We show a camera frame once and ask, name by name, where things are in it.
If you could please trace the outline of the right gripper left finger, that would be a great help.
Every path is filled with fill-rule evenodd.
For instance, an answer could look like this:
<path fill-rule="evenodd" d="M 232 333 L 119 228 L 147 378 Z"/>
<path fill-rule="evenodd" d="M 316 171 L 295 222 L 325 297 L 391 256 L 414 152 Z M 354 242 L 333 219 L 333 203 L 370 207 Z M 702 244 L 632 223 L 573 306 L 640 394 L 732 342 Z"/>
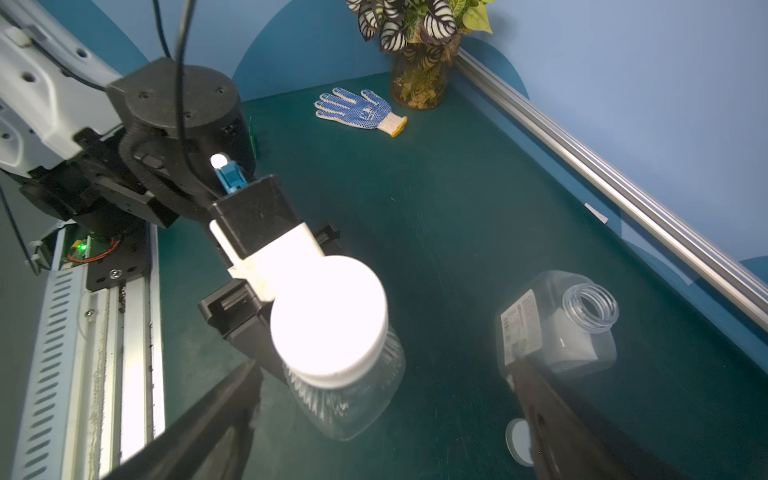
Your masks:
<path fill-rule="evenodd" d="M 263 375 L 242 363 L 109 479 L 241 479 L 250 456 L 252 422 Z"/>

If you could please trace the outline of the aluminium back rail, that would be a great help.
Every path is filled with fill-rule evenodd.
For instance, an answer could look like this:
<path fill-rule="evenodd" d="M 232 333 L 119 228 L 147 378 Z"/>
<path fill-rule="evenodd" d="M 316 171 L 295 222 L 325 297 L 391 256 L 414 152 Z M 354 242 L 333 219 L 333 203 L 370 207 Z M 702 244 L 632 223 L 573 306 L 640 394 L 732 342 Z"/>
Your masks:
<path fill-rule="evenodd" d="M 457 67 L 525 130 L 629 214 L 762 330 L 767 329 L 767 285 L 764 282 L 567 133 L 463 48 L 457 56 Z"/>

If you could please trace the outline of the artificial potted plant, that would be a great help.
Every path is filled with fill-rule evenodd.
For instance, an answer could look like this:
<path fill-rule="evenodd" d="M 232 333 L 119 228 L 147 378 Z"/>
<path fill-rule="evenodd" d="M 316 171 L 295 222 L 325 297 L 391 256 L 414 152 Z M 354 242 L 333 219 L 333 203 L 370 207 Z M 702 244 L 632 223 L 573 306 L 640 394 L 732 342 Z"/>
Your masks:
<path fill-rule="evenodd" d="M 484 0 L 347 0 L 363 39 L 393 56 L 390 94 L 413 110 L 443 101 L 461 41 L 492 31 Z"/>

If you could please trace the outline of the blue dotted work glove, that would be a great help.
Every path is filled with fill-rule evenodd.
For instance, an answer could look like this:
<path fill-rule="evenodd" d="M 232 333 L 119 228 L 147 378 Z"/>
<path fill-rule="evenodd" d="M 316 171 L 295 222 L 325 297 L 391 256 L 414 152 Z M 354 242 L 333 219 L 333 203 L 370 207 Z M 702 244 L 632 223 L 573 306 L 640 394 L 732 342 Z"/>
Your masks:
<path fill-rule="evenodd" d="M 335 87 L 330 93 L 321 94 L 314 107 L 320 119 L 358 129 L 379 130 L 391 137 L 397 137 L 408 123 L 407 116 L 395 114 L 386 100 L 368 89 L 355 94 Z"/>

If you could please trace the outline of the aluminium front rail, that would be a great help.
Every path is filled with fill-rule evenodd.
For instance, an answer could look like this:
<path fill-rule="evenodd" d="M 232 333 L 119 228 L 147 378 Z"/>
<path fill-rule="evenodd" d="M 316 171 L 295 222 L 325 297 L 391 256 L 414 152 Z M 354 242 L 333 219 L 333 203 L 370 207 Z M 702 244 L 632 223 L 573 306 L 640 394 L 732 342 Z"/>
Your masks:
<path fill-rule="evenodd" d="M 96 292 L 64 259 L 86 237 L 54 232 L 14 479 L 104 479 L 165 428 L 157 229 L 150 273 Z"/>

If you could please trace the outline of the aluminium rail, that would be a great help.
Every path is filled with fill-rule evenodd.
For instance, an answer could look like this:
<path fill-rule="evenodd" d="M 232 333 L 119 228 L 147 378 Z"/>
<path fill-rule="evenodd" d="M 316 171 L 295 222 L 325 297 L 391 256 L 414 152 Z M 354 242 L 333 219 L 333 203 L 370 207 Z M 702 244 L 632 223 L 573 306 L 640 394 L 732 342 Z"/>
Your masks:
<path fill-rule="evenodd" d="M 629 214 L 762 330 L 767 329 L 767 285 L 764 282 L 567 133 L 463 48 L 457 56 L 457 67 L 525 130 Z"/>
<path fill-rule="evenodd" d="M 64 259 L 86 237 L 54 232 L 14 479 L 104 479 L 165 428 L 157 229 L 150 273 L 96 292 Z"/>

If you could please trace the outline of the round clear bottle green label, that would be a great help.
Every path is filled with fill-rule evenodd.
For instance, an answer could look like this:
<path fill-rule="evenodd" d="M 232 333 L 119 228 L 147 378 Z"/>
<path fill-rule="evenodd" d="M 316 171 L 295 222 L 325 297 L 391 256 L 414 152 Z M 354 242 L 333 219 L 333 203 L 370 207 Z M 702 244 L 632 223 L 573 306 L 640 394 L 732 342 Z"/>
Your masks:
<path fill-rule="evenodd" d="M 405 353 L 392 327 L 369 371 L 342 387 L 313 386 L 283 368 L 302 411 L 321 433 L 338 441 L 355 438 L 379 418 L 399 388 L 405 369 Z"/>

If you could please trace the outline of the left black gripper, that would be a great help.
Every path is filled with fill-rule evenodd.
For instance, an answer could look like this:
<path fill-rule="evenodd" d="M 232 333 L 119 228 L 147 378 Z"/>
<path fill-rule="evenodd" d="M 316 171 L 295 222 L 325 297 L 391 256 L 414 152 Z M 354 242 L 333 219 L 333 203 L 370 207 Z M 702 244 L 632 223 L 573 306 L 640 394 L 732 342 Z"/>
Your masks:
<path fill-rule="evenodd" d="M 313 261 L 342 251 L 340 231 L 325 224 L 316 232 L 302 223 L 242 259 L 222 229 L 210 223 L 214 239 L 231 261 L 232 279 L 198 303 L 205 322 L 236 350 L 276 379 L 285 379 L 270 333 L 270 316 L 280 288 Z"/>

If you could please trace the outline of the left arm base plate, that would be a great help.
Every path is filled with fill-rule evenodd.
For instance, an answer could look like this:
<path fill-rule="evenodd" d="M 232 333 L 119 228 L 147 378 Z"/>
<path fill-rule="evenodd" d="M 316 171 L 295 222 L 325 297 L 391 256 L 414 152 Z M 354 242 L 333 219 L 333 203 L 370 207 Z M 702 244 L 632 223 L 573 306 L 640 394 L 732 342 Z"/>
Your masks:
<path fill-rule="evenodd" d="M 110 239 L 77 239 L 64 259 L 74 267 L 86 268 L 86 288 L 91 292 L 144 277 L 151 269 L 149 224 L 139 222 Z"/>

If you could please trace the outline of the square clear bottle white label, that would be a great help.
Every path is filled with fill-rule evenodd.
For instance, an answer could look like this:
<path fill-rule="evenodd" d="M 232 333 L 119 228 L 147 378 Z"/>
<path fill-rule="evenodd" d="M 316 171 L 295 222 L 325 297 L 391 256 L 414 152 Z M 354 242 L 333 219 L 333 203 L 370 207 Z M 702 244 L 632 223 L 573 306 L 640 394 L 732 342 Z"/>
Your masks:
<path fill-rule="evenodd" d="M 611 329 L 618 319 L 618 302 L 603 286 L 545 271 L 495 317 L 499 374 L 511 382 L 513 363 L 526 357 L 564 378 L 606 370 L 617 359 Z"/>

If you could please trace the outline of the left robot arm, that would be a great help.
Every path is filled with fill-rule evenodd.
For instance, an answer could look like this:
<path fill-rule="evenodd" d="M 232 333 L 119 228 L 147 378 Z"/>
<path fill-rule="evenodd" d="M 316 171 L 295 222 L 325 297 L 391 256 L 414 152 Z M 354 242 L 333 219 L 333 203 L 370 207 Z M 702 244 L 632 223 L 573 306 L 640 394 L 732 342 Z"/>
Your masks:
<path fill-rule="evenodd" d="M 274 177 L 255 179 L 234 83 L 169 58 L 120 76 L 35 1 L 1 5 L 1 97 L 10 127 L 2 170 L 63 221 L 128 250 L 136 221 L 200 221 L 225 255 L 230 283 L 201 302 L 206 320 L 273 375 L 271 306 L 322 249 Z"/>

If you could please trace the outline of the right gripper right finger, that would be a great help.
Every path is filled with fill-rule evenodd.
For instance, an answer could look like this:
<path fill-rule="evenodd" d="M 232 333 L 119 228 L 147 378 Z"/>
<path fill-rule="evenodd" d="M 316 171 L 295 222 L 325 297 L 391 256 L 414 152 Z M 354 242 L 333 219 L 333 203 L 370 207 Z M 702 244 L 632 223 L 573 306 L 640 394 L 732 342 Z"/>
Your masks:
<path fill-rule="evenodd" d="M 511 365 L 538 479 L 682 479 L 536 360 Z"/>

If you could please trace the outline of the white cap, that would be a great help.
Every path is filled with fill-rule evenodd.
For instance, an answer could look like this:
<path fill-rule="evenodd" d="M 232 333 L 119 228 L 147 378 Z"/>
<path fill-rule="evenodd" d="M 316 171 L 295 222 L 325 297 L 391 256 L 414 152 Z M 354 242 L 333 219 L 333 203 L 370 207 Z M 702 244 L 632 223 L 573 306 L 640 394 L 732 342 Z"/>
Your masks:
<path fill-rule="evenodd" d="M 346 387 L 366 375 L 389 328 L 378 276 L 348 256 L 320 258 L 285 286 L 271 314 L 271 337 L 288 369 L 323 389 Z"/>
<path fill-rule="evenodd" d="M 518 418 L 509 422 L 505 430 L 505 442 L 513 459 L 524 467 L 532 468 L 531 435 L 528 422 Z"/>

